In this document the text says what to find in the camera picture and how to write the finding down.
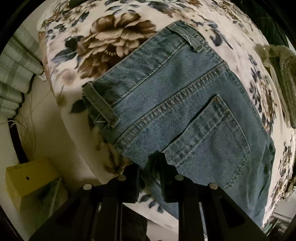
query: jeans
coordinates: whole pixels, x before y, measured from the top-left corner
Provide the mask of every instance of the jeans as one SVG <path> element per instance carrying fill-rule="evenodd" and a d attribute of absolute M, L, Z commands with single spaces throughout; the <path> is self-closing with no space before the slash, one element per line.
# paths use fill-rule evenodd
<path fill-rule="evenodd" d="M 216 182 L 261 226 L 275 148 L 245 88 L 203 36 L 176 21 L 83 90 L 104 138 L 164 202 L 156 150 L 193 182 Z"/>

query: bed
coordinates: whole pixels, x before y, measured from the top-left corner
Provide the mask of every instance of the bed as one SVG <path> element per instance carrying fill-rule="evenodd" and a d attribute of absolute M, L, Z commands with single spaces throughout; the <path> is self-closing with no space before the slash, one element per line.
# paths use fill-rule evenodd
<path fill-rule="evenodd" d="M 268 42 L 227 0 L 57 0 L 38 22 L 42 62 L 61 117 L 84 160 L 101 183 L 130 161 L 100 135 L 81 98 L 83 85 L 103 75 L 168 24 L 197 29 L 244 85 L 276 148 L 263 226 L 282 198 L 295 158 L 295 131 L 284 121 L 271 77 L 255 51 Z M 178 220 L 143 189 L 128 207 L 178 231 Z"/>

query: curtain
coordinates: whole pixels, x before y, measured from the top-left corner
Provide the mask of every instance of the curtain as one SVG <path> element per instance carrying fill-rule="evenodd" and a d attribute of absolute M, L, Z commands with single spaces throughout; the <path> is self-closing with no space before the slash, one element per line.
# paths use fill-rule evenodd
<path fill-rule="evenodd" d="M 0 112 L 14 117 L 22 93 L 29 93 L 33 78 L 43 72 L 39 44 L 21 25 L 0 55 Z"/>

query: jeans back pocket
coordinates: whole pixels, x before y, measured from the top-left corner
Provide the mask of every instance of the jeans back pocket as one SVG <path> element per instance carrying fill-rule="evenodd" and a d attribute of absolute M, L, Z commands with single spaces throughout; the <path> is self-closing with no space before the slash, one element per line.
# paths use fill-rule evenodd
<path fill-rule="evenodd" d="M 250 158 L 239 123 L 216 95 L 163 152 L 169 164 L 193 182 L 229 189 Z"/>

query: jeans waistband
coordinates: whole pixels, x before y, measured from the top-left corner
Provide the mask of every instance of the jeans waistband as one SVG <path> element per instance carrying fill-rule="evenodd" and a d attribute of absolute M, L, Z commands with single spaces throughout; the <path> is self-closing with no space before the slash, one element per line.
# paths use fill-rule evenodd
<path fill-rule="evenodd" d="M 112 106 L 156 72 L 178 49 L 188 44 L 194 52 L 202 49 L 213 52 L 203 36 L 183 21 L 165 27 L 138 49 L 83 89 L 83 100 L 91 106 L 90 116 L 96 123 L 103 116 L 111 127 L 119 122 Z"/>

